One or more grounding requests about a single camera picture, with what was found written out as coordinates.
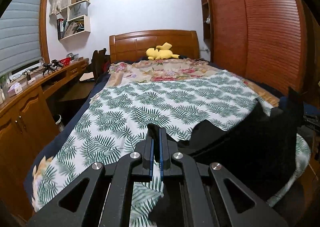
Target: wooden cabinet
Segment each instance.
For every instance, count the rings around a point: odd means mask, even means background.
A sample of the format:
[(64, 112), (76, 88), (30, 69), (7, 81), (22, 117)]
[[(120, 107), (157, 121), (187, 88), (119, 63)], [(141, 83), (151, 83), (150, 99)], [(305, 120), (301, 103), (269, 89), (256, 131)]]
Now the wooden cabinet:
[(0, 199), (28, 220), (32, 206), (23, 181), (39, 152), (59, 134), (46, 98), (83, 72), (88, 59), (37, 78), (0, 104)]
[(0, 117), (0, 199), (10, 212), (28, 219), (32, 208), (23, 189), (23, 180), (32, 158), (28, 139), (17, 118), (14, 107)]
[(307, 58), (301, 0), (209, 0), (209, 10), (212, 62), (284, 95), (288, 86), (301, 91)]
[(211, 0), (213, 54), (218, 66), (245, 75), (247, 62), (247, 20), (244, 0)]
[(30, 139), (30, 146), (36, 156), (56, 135), (59, 134), (50, 110), (45, 102), (41, 87), (31, 91), (17, 104), (18, 121), (22, 131)]
[(23, 181), (37, 154), (58, 133), (41, 87), (0, 117), (0, 198), (11, 213), (31, 217)]

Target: wardrobe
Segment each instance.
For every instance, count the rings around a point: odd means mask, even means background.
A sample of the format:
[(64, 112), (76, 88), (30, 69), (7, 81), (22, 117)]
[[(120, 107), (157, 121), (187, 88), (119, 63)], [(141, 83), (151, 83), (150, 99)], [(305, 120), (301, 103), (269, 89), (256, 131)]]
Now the wardrobe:
[(307, 32), (301, 0), (202, 0), (202, 7), (212, 62), (284, 95), (288, 86), (302, 89)]

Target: silver screw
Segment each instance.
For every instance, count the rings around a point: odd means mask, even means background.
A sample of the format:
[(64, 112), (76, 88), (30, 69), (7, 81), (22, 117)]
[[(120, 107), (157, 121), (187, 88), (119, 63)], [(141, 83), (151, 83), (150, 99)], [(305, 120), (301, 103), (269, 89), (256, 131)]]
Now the silver screw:
[(217, 163), (217, 162), (214, 162), (214, 163), (211, 164), (211, 167), (212, 167), (213, 170), (218, 171), (218, 170), (220, 170), (222, 168), (222, 165)]
[(130, 154), (130, 157), (133, 158), (133, 159), (136, 159), (136, 158), (138, 158), (139, 156), (140, 156), (140, 153), (138, 153), (138, 152), (132, 152), (132, 153)]
[(183, 154), (180, 153), (180, 152), (176, 152), (176, 153), (173, 154), (173, 157), (174, 157), (175, 159), (181, 159), (181, 158), (183, 158)]
[(91, 166), (94, 170), (98, 170), (102, 167), (102, 164), (100, 162), (94, 162)]

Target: bed frame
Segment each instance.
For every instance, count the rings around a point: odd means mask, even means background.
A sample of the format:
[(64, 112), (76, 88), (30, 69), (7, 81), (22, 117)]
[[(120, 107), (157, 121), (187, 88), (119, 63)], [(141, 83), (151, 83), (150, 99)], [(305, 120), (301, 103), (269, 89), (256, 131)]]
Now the bed frame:
[(146, 50), (165, 42), (172, 44), (174, 54), (191, 59), (199, 58), (199, 42), (196, 31), (183, 30), (149, 30), (127, 34), (111, 35), (111, 62), (137, 61), (145, 56)]

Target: red basket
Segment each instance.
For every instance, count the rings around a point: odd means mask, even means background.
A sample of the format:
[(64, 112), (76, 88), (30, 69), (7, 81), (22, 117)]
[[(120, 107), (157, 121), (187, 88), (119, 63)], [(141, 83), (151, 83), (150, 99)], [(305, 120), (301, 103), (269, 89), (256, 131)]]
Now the red basket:
[(63, 64), (63, 66), (67, 66), (70, 64), (71, 57), (65, 58), (63, 60), (60, 60), (59, 62)]

